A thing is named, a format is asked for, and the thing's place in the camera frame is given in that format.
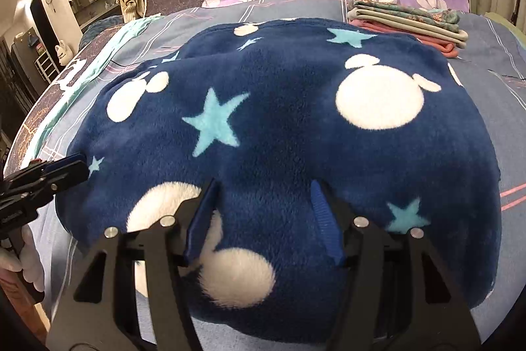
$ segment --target metal screw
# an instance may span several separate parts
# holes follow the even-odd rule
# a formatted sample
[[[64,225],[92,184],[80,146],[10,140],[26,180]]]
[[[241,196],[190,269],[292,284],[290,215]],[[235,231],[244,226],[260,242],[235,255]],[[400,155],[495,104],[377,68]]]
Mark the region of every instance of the metal screw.
[[[161,224],[161,226],[167,228],[168,226],[172,226],[175,223],[175,217],[170,215],[161,217],[159,223]]]
[[[409,231],[409,233],[411,234],[411,237],[416,238],[416,239],[420,239],[424,237],[424,231],[421,230],[420,228],[413,228]]]
[[[106,238],[114,238],[118,235],[119,230],[115,226],[110,226],[104,231],[104,236]]]
[[[369,226],[369,219],[364,216],[358,216],[354,218],[354,224],[358,228],[366,228]]]

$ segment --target gloved hand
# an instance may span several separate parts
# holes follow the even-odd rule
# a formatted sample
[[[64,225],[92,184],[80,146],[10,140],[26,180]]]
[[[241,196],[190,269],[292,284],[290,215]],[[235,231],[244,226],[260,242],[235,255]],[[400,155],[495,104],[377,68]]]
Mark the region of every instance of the gloved hand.
[[[0,268],[12,272],[23,271],[24,279],[33,283],[37,291],[44,291],[44,267],[36,250],[33,233],[28,225],[22,227],[24,246],[18,259],[13,252],[0,248]]]

